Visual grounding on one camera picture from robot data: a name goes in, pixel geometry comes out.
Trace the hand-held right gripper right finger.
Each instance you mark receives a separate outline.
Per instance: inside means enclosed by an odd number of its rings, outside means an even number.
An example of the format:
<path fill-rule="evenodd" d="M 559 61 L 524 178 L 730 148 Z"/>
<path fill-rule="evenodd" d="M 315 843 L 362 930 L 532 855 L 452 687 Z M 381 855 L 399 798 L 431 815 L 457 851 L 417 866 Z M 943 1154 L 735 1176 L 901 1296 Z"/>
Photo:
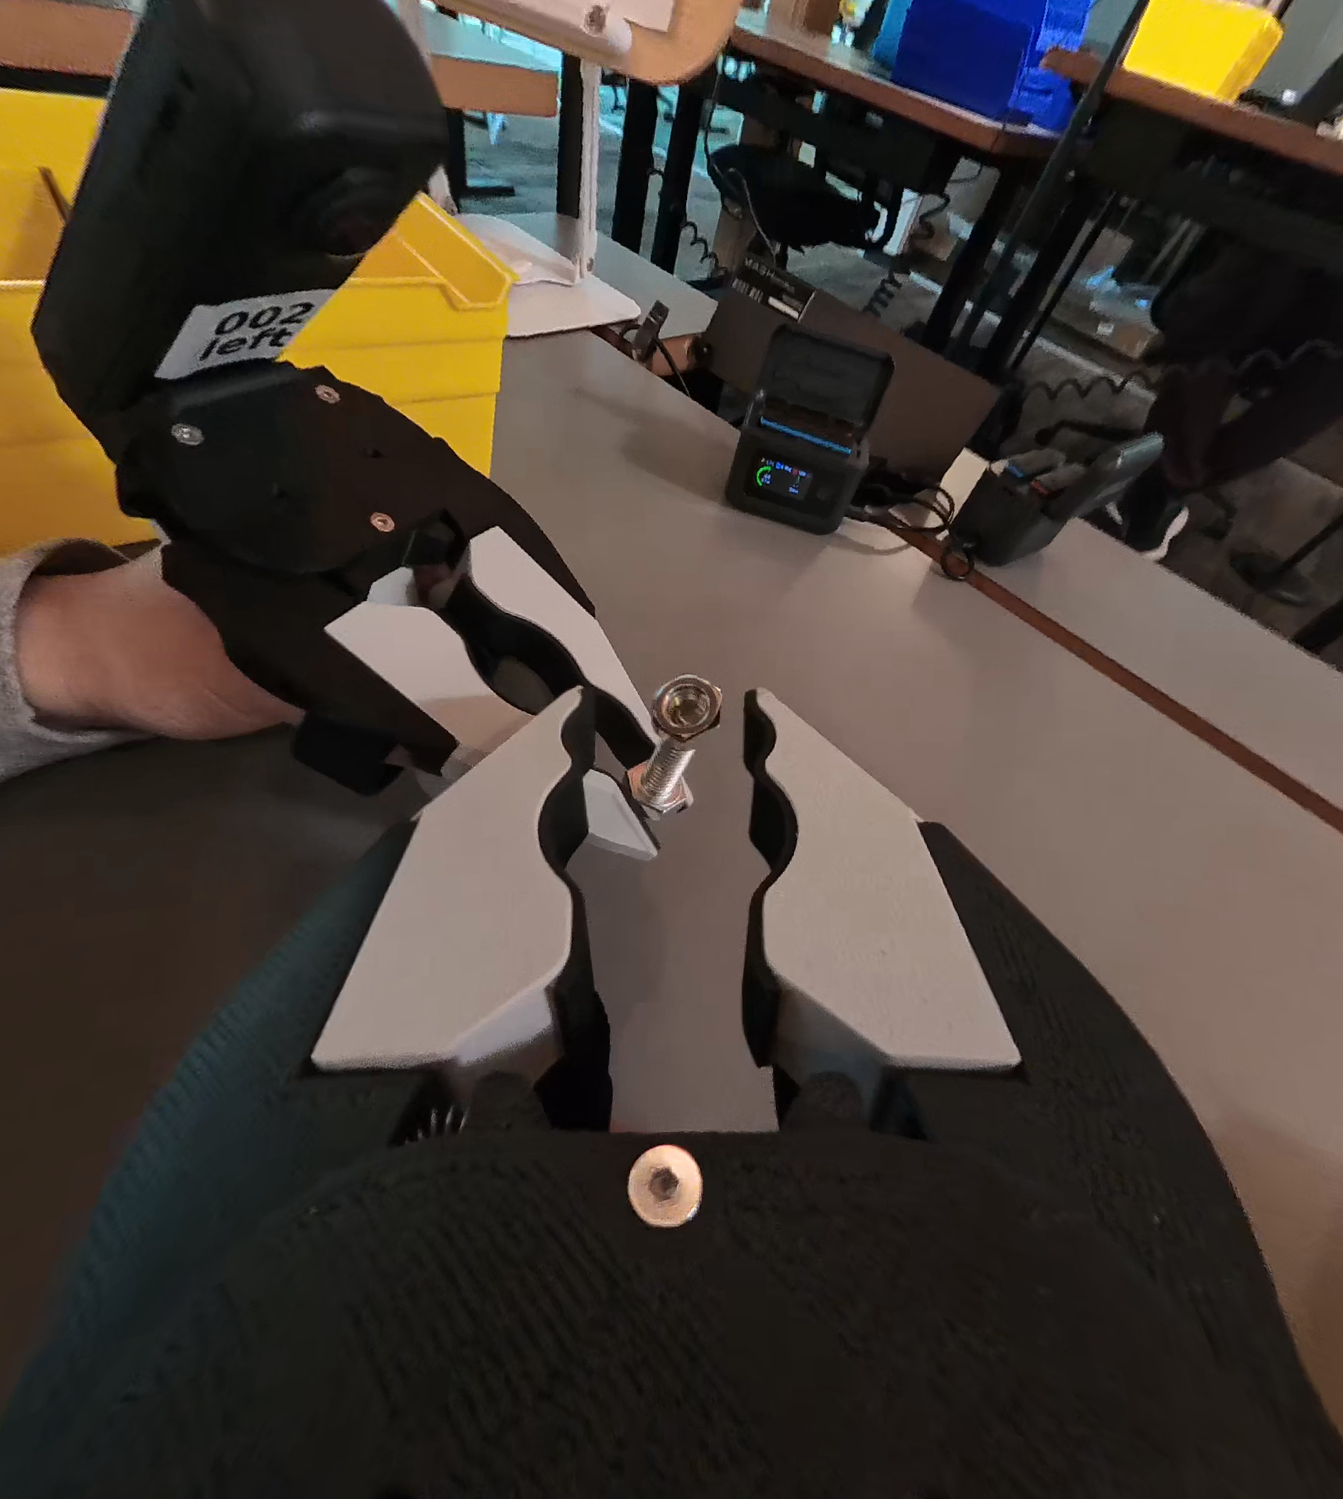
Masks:
<path fill-rule="evenodd" d="M 741 1027 L 793 1094 L 838 1076 L 862 1116 L 905 1076 L 1008 1077 L 1022 1062 L 924 823 L 765 687 L 743 701 L 751 898 Z"/>

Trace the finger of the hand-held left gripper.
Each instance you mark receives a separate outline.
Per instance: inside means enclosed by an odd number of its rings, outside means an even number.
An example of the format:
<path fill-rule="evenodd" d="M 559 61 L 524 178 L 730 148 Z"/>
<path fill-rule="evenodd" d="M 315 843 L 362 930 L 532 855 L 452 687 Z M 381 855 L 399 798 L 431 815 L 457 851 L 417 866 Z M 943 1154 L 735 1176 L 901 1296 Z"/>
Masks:
<path fill-rule="evenodd" d="M 437 768 L 424 768 L 423 754 L 410 751 L 418 780 L 431 795 L 465 776 L 529 718 L 485 682 L 463 638 L 431 609 L 365 601 L 326 631 L 454 741 Z M 637 860 L 659 855 L 645 816 L 606 770 L 591 768 L 582 791 L 591 846 Z"/>
<path fill-rule="evenodd" d="M 609 754 L 624 768 L 651 757 L 649 710 L 591 607 L 504 529 L 468 540 L 442 617 L 504 702 L 534 715 L 588 688 Z"/>

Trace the small yellow plastic bin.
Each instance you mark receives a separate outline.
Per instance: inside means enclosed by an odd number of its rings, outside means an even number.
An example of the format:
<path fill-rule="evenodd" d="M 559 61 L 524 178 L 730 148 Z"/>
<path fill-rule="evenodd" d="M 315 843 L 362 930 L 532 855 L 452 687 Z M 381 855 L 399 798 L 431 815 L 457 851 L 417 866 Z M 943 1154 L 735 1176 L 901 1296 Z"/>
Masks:
<path fill-rule="evenodd" d="M 1218 103 L 1236 103 L 1283 40 L 1275 9 L 1243 1 L 1149 1 L 1121 65 Z"/>

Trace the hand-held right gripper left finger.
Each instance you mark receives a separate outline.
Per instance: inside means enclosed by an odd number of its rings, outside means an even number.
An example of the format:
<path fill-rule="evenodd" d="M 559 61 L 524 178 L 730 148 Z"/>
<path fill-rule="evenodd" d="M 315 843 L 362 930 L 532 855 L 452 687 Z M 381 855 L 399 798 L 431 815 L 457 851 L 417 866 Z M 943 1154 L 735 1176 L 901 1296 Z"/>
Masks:
<path fill-rule="evenodd" d="M 418 815 L 309 1054 L 324 1076 L 409 1072 L 470 1107 L 521 1077 L 548 1119 L 606 1130 L 610 1027 L 582 891 L 595 691 L 574 687 Z"/>

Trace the large yellow plastic bin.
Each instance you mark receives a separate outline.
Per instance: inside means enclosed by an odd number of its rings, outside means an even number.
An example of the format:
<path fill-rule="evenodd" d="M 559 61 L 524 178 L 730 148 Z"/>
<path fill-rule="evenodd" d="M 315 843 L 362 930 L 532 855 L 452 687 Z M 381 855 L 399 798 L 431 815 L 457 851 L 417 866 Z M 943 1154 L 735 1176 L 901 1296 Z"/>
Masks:
<path fill-rule="evenodd" d="M 148 542 L 100 443 L 40 364 L 31 320 L 100 126 L 98 100 L 0 87 L 0 556 Z M 510 270 L 420 197 L 287 354 L 381 396 L 487 474 Z"/>

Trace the person's left hand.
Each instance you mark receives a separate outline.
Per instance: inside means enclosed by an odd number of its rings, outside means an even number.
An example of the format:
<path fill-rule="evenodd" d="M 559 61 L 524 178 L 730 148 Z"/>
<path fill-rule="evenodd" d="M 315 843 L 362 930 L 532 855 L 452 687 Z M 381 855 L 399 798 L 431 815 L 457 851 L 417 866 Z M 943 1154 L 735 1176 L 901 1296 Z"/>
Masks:
<path fill-rule="evenodd" d="M 232 740 L 301 710 L 249 681 L 212 623 L 162 576 L 162 553 L 100 571 L 36 571 L 14 618 L 17 679 L 64 731 Z"/>

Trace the steel hex nut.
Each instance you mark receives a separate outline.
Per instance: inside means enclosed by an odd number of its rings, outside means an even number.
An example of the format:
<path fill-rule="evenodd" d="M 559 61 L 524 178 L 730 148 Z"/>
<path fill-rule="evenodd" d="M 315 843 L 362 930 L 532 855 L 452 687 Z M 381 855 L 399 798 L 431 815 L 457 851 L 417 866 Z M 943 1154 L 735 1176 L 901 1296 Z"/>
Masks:
<path fill-rule="evenodd" d="M 649 716 L 663 740 L 690 743 L 718 727 L 723 693 L 695 673 L 682 673 L 657 688 Z"/>

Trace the black device with colour screen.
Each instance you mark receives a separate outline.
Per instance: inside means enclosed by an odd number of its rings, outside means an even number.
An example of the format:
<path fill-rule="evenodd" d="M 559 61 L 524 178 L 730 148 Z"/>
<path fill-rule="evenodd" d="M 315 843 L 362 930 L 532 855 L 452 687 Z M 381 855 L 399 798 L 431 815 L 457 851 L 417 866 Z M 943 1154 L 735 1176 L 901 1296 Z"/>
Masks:
<path fill-rule="evenodd" d="M 735 510 L 830 535 L 871 467 L 868 437 L 890 353 L 787 325 L 771 332 L 738 426 L 723 498 Z"/>

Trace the dark brown box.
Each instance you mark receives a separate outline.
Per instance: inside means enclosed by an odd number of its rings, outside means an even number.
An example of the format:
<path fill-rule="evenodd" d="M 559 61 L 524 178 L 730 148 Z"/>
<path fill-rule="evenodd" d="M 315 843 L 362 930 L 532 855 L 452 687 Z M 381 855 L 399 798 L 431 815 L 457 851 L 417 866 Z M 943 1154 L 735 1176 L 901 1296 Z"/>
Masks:
<path fill-rule="evenodd" d="M 752 395 L 771 334 L 787 323 L 788 314 L 727 292 L 702 332 L 707 368 L 740 395 Z M 796 323 L 891 357 L 891 379 L 868 429 L 868 457 L 893 471 L 941 479 L 999 399 L 988 381 L 824 290 L 812 292 Z"/>

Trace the steel hex bolt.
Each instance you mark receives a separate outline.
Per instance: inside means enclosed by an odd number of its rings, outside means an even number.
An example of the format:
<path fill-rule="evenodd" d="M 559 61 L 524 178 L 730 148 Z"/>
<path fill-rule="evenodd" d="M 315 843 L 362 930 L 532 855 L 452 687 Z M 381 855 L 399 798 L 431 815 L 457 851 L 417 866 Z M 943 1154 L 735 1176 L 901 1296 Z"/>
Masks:
<path fill-rule="evenodd" d="M 695 740 L 695 735 L 665 735 L 646 760 L 626 770 L 626 795 L 646 816 L 680 815 L 693 804 L 687 773 L 696 752 Z"/>

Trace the wooden top table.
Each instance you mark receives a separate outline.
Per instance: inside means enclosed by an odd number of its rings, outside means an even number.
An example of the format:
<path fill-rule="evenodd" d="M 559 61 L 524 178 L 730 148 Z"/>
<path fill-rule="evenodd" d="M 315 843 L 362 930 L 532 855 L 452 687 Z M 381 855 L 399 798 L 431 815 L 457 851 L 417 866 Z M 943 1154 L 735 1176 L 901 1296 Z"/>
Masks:
<path fill-rule="evenodd" d="M 445 106 L 468 114 L 556 115 L 552 67 L 421 3 L 401 3 L 399 17 L 426 51 Z M 135 26 L 131 9 L 0 1 L 0 89 L 101 98 Z"/>
<path fill-rule="evenodd" d="M 960 350 L 965 304 L 977 295 L 1019 193 L 1049 159 L 1055 132 L 994 122 L 893 84 L 852 47 L 744 11 L 718 59 L 677 89 L 648 253 L 663 271 L 676 265 L 704 111 L 716 100 L 779 139 L 812 145 L 840 165 L 927 197 L 946 190 L 960 161 L 996 172 L 980 217 L 916 328 L 923 346 Z"/>
<path fill-rule="evenodd" d="M 1213 101 L 1136 83 L 1126 68 L 1107 84 L 1080 159 L 1085 176 L 1205 231 L 1151 314 L 1154 389 L 1166 370 L 1157 359 L 1166 303 L 1222 248 L 1244 245 L 1343 276 L 1343 140 L 1316 129 L 1341 106 L 1343 56 L 1290 108 Z"/>

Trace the blue stacked bins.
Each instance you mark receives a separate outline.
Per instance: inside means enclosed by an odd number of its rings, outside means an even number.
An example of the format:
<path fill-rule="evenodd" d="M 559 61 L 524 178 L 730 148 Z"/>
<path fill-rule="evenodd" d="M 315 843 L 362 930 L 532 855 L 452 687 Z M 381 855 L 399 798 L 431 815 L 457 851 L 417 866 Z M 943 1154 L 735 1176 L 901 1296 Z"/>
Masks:
<path fill-rule="evenodd" d="M 868 54 L 898 87 L 1057 134 L 1074 95 L 1041 61 L 1054 48 L 1077 48 L 1091 9 L 1091 1 L 890 1 Z"/>

